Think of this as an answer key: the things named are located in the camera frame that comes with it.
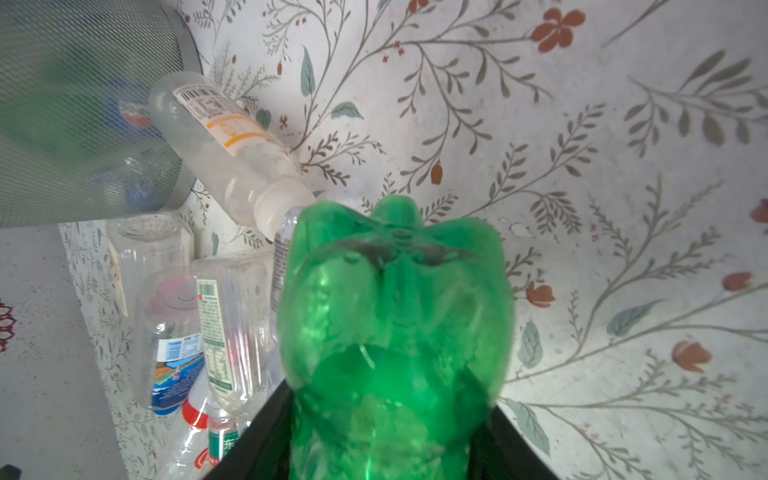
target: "orange flower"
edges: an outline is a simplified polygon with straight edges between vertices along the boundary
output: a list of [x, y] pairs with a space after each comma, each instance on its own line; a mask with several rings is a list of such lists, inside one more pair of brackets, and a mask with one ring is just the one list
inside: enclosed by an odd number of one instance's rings
[[749, 272], [731, 273], [723, 278], [723, 288], [729, 292], [740, 292], [749, 288], [751, 279], [752, 273]]
[[760, 201], [760, 205], [752, 210], [750, 217], [757, 223], [768, 223], [768, 198], [763, 198]]
[[558, 45], [568, 47], [574, 40], [574, 32], [569, 27], [578, 27], [586, 19], [581, 10], [571, 10], [563, 17], [559, 8], [550, 8], [544, 13], [547, 22], [536, 27], [531, 40], [541, 42], [538, 44], [541, 53], [547, 53]]
[[525, 297], [533, 304], [533, 306], [539, 308], [549, 308], [549, 304], [554, 302], [551, 286], [542, 285], [535, 289], [533, 282], [531, 282], [525, 290]]
[[711, 359], [710, 351], [698, 342], [692, 343], [683, 340], [672, 349], [672, 361], [688, 372], [704, 373], [697, 364], [709, 363]]
[[432, 171], [429, 172], [429, 179], [432, 181], [432, 185], [440, 185], [442, 182], [442, 165], [440, 162], [432, 167]]
[[417, 1], [419, 3], [419, 7], [426, 7], [429, 3], [429, 0], [411, 0], [411, 3], [408, 5], [408, 10], [410, 10], [411, 13], [416, 13], [416, 9], [418, 8], [416, 6]]

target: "plastic bottle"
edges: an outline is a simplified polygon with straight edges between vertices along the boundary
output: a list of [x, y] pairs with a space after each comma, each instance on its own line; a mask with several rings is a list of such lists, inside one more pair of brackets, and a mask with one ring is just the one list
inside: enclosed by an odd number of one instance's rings
[[218, 465], [240, 438], [242, 422], [224, 409], [208, 416], [208, 454], [211, 465]]
[[210, 391], [221, 408], [252, 419], [266, 402], [272, 249], [192, 263]]
[[272, 240], [291, 207], [315, 202], [283, 145], [203, 75], [162, 77], [149, 108], [165, 140], [240, 225]]
[[167, 415], [187, 398], [205, 364], [189, 267], [150, 276], [137, 296], [135, 316], [131, 387], [140, 406]]
[[[283, 224], [275, 235], [275, 256], [273, 259], [272, 291], [270, 292], [270, 334], [273, 344], [277, 349], [277, 310], [280, 307], [280, 299], [283, 297], [283, 284], [286, 278], [286, 266], [288, 264], [288, 251], [293, 238], [293, 231], [299, 221], [299, 215], [304, 207], [293, 207], [288, 210]], [[266, 366], [266, 393], [271, 396], [277, 386], [285, 378], [283, 364], [280, 355], [271, 355]]]
[[502, 387], [513, 304], [498, 234], [324, 202], [291, 242], [278, 337], [295, 393], [294, 480], [463, 480]]
[[170, 212], [109, 220], [107, 239], [116, 301], [129, 317], [147, 277], [189, 265], [194, 255], [189, 227]]
[[218, 409], [211, 402], [205, 369], [197, 376], [168, 432], [166, 453], [155, 480], [203, 478], [208, 459], [208, 412]]

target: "nutrition label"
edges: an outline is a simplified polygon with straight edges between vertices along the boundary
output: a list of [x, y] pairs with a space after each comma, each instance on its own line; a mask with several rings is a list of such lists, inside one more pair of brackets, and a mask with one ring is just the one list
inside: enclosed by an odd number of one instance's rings
[[233, 391], [232, 365], [221, 322], [221, 305], [216, 280], [198, 280], [197, 294], [210, 386], [228, 395]]

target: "bottle label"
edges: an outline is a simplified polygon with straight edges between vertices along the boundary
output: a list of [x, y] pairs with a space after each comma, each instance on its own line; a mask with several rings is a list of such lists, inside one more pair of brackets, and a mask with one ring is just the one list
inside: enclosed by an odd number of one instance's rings
[[280, 299], [283, 298], [290, 241], [290, 237], [286, 238], [279, 230], [277, 231], [275, 235], [275, 260], [272, 270], [272, 293], [270, 295], [270, 308], [273, 312], [277, 312], [280, 306]]
[[114, 295], [117, 297], [115, 302], [118, 304], [118, 309], [120, 309], [123, 316], [127, 316], [128, 305], [125, 301], [125, 291], [123, 290], [123, 276], [120, 275], [120, 257], [118, 256], [118, 249], [112, 245], [112, 242], [108, 243], [108, 252], [112, 281], [114, 282]]
[[182, 403], [204, 364], [203, 341], [199, 333], [159, 340], [152, 406], [165, 410]]
[[271, 140], [261, 125], [216, 87], [184, 85], [174, 89], [174, 96], [233, 157], [245, 147]]
[[219, 432], [215, 433], [208, 431], [208, 455], [210, 456], [210, 462], [214, 465], [232, 449], [237, 442], [237, 438], [240, 437], [240, 433], [235, 430], [234, 432]]
[[232, 364], [221, 321], [221, 305], [216, 280], [198, 280], [197, 294], [197, 311], [200, 312], [200, 330], [203, 333], [210, 387], [228, 396], [234, 390]]

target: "mesh trash can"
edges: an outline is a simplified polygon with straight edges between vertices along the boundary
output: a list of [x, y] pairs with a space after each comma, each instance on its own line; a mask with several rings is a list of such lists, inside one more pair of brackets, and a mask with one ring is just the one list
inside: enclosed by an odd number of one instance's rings
[[0, 227], [177, 207], [194, 176], [147, 99], [200, 71], [186, 25], [155, 0], [4, 0]]

